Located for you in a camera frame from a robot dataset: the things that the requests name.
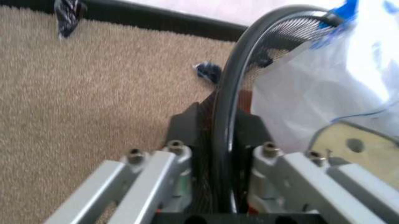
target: silver metal bar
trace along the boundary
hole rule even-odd
[[[253,168],[247,195],[248,204],[260,213],[285,213],[281,198],[271,181]]]
[[[148,224],[173,193],[178,177],[176,155],[156,151],[120,203],[109,224]]]
[[[94,223],[111,201],[124,196],[134,179],[124,163],[104,161],[45,223]]]
[[[399,192],[357,164],[331,167],[327,173],[387,223],[399,223]]]
[[[267,158],[257,147],[254,159],[254,168],[273,183],[289,209],[315,208],[332,224],[384,223],[302,153]]]
[[[176,179],[173,197],[162,208],[161,212],[182,212],[192,201],[191,156],[192,152],[183,142],[172,140],[162,151],[173,152],[178,155],[177,164],[179,174]]]

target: black plastic mount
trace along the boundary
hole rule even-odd
[[[213,213],[210,167],[210,127],[214,93],[202,103],[193,103],[187,110],[172,116],[165,144],[180,140],[192,151],[192,203],[186,212]]]
[[[232,154],[233,188],[237,212],[247,213],[247,193],[252,168],[252,153],[257,146],[273,141],[259,116],[237,110]]]
[[[184,214],[157,213],[152,224],[326,224],[319,214]]]

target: bolt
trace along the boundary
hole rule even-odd
[[[176,155],[181,155],[183,153],[184,143],[179,140],[169,141],[166,146],[168,147],[168,151],[174,153]]]
[[[138,164],[144,160],[144,154],[137,148],[130,150],[126,157],[130,164]]]
[[[306,156],[317,166],[322,167],[326,158],[321,153],[315,151],[307,151]]]
[[[279,151],[280,149],[271,141],[267,141],[263,144],[263,154],[266,157],[275,157]]]

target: carpet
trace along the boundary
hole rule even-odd
[[[105,159],[159,149],[234,43],[0,7],[0,223],[43,222]]]

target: plastic bag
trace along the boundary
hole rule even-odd
[[[396,6],[357,2],[354,17],[321,40],[303,43],[255,81],[251,112],[284,151],[307,150],[317,131],[340,121],[399,136]]]
[[[56,0],[54,12],[57,16],[58,36],[67,38],[83,18],[87,7],[79,0]]]

